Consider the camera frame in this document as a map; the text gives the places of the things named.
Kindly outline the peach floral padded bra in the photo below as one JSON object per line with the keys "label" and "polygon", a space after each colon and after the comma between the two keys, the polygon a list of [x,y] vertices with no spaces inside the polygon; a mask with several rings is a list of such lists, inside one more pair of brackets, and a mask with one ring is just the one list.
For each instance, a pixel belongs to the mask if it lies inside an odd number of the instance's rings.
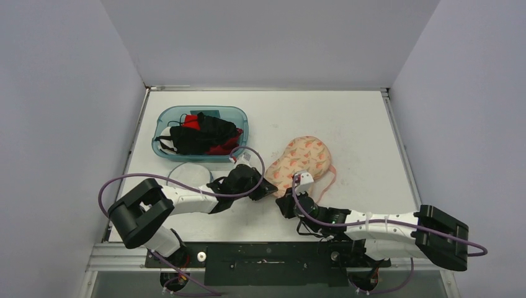
{"label": "peach floral padded bra", "polygon": [[332,173],[331,182],[315,200],[319,203],[336,181],[337,171],[332,164],[329,148],[314,136],[297,137],[291,140],[282,155],[265,170],[265,179],[277,187],[273,196],[275,198],[284,196],[291,186],[293,175],[303,170],[309,172],[315,181],[323,178],[326,173]]}

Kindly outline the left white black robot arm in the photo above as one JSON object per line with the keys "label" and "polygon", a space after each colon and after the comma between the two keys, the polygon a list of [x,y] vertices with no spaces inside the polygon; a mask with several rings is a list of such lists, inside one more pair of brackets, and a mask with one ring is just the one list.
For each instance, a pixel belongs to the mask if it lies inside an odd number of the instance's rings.
{"label": "left white black robot arm", "polygon": [[169,267],[180,266],[186,245],[173,229],[164,227],[173,215],[217,214],[244,197],[259,201],[277,192],[277,186],[248,165],[237,165],[227,176],[200,187],[162,186],[147,176],[107,210],[107,216],[128,249],[145,246]]}

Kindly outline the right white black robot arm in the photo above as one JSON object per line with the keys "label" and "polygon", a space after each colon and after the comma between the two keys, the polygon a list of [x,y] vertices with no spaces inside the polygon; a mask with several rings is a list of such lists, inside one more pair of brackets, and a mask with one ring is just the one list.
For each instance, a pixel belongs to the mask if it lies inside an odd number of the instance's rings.
{"label": "right white black robot arm", "polygon": [[308,193],[291,190],[276,199],[286,219],[297,217],[316,237],[351,244],[358,266],[392,258],[422,258],[452,271],[466,271],[468,226],[431,205],[405,214],[373,214],[321,207]]}

